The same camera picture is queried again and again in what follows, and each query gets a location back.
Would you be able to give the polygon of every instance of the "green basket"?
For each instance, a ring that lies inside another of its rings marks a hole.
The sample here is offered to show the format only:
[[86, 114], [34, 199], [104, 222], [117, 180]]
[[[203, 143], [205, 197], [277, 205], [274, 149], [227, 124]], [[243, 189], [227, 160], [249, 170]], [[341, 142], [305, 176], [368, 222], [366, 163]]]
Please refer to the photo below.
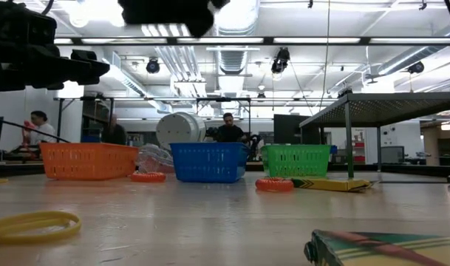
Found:
[[262, 164], [269, 177], [326, 178], [330, 145], [269, 145]]

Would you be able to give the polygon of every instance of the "orange basket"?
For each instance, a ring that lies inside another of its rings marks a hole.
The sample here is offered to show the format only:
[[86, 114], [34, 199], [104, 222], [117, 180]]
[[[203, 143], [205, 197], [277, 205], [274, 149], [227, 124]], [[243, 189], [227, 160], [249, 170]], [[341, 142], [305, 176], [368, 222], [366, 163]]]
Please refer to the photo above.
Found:
[[41, 143], [47, 177], [109, 180], [134, 173], [138, 148], [105, 143]]

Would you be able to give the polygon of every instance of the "clear plastic bag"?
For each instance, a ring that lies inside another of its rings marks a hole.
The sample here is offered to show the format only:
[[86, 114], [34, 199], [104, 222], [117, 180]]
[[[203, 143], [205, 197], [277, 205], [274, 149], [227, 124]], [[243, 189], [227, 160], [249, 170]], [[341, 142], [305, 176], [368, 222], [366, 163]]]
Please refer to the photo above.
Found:
[[137, 156], [137, 166], [139, 166], [139, 173], [174, 173], [172, 156], [166, 150], [149, 143], [140, 147]]

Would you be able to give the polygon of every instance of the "man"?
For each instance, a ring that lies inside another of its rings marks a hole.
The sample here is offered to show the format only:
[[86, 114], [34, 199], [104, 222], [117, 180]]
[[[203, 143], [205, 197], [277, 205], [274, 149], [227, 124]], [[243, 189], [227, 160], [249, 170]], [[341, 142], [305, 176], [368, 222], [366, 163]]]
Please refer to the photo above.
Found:
[[112, 115], [112, 125], [105, 126], [101, 133], [101, 142], [118, 145], [126, 145], [126, 131], [117, 124], [116, 115]]
[[225, 125], [218, 128], [219, 142], [241, 142], [246, 139], [245, 133], [233, 124], [233, 115], [226, 113], [223, 115], [223, 121]]
[[[47, 115], [42, 111], [31, 112], [31, 123], [34, 124], [35, 129], [55, 136], [55, 129], [47, 122]], [[56, 140], [53, 137], [49, 137], [38, 132], [29, 132], [27, 135], [30, 145], [38, 145], [39, 143], [54, 143]]]

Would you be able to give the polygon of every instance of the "metal shelf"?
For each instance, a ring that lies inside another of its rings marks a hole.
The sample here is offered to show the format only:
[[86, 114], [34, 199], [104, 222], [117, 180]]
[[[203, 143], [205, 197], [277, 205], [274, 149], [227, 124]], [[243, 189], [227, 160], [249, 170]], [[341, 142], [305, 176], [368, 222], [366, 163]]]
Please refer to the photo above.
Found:
[[[316, 115], [300, 123], [306, 128], [319, 127], [321, 142], [325, 127], [345, 127], [351, 140], [351, 127], [375, 127], [378, 143], [378, 170], [381, 170], [381, 126], [450, 110], [450, 92], [348, 94]], [[347, 142], [348, 177], [354, 177], [351, 142]]]

